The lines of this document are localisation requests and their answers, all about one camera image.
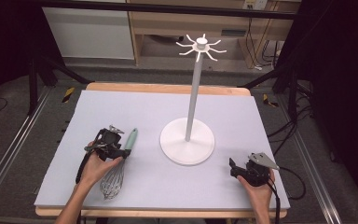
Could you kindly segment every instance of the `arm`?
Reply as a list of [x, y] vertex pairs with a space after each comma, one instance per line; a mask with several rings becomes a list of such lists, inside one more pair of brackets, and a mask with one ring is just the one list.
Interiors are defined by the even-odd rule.
[[62, 209], [55, 223], [76, 223], [82, 204], [92, 186], [97, 183], [108, 170], [118, 165], [122, 159], [123, 158], [119, 157], [113, 161], [102, 161], [98, 158], [98, 155], [93, 152], [84, 167], [80, 182], [75, 186], [71, 198]]
[[[275, 181], [274, 172], [269, 170], [270, 181]], [[271, 200], [272, 190], [269, 188], [267, 184], [253, 187], [250, 185], [242, 176], [237, 176], [237, 179], [241, 182], [243, 187], [246, 189], [251, 205], [255, 211], [255, 220], [257, 224], [269, 224], [269, 202]]]

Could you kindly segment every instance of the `light blue handle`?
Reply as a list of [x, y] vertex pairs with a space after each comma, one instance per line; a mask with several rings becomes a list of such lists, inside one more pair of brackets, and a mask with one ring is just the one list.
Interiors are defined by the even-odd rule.
[[132, 149], [137, 135], [138, 135], [138, 129], [134, 128], [130, 133], [129, 139], [127, 140], [126, 146], [124, 146], [124, 149], [129, 149], [129, 150]]

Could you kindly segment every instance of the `white cabinet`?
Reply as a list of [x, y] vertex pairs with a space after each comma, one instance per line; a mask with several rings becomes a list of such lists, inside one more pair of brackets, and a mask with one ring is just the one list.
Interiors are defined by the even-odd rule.
[[43, 10], [62, 57], [134, 59], [126, 11], [50, 7], [44, 7]]

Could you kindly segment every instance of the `white tabletop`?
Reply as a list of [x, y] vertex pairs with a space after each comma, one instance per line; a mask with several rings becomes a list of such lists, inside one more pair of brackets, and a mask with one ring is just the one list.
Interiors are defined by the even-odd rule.
[[[84, 146], [110, 124], [124, 131], [125, 144], [133, 128], [139, 130], [127, 158], [124, 184], [118, 196], [105, 201], [97, 183], [84, 207], [99, 209], [252, 209], [238, 180], [230, 176], [228, 158], [244, 167], [251, 153], [265, 152], [273, 159], [255, 99], [251, 96], [199, 95], [195, 119], [211, 128], [215, 150], [205, 162], [182, 166], [169, 160], [159, 145], [166, 124], [185, 118], [188, 94], [121, 91], [82, 91], [75, 114], [57, 149], [35, 205], [64, 207]], [[290, 207], [281, 177], [275, 171], [281, 208]], [[275, 208], [272, 196], [271, 208]]]

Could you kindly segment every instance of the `whisk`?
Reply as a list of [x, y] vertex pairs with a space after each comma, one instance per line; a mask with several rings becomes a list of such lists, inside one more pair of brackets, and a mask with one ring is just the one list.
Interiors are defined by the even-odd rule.
[[105, 200], [113, 199], [120, 192], [123, 185], [125, 163], [126, 160], [123, 160], [103, 177], [100, 189]]
[[[136, 128], [133, 129], [130, 133], [126, 145], [124, 146], [125, 150], [132, 150], [132, 146], [135, 143], [137, 134], [138, 130]], [[103, 193], [105, 200], [113, 199], [120, 193], [121, 187], [123, 185], [124, 166], [126, 164], [126, 160], [121, 161], [103, 177], [100, 190]]]

